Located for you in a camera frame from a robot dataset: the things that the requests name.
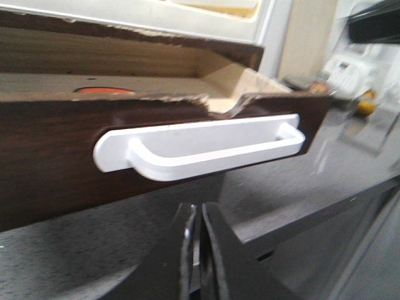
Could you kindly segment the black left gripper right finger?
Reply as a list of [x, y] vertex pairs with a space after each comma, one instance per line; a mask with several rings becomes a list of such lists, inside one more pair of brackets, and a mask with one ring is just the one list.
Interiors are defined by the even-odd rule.
[[199, 245], [202, 299], [299, 299], [246, 252], [218, 205], [202, 205]]

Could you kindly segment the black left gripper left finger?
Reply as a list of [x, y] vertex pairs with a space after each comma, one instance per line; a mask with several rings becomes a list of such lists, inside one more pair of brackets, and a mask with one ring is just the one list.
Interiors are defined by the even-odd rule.
[[142, 263], [100, 299], [189, 299], [196, 206], [181, 203]]

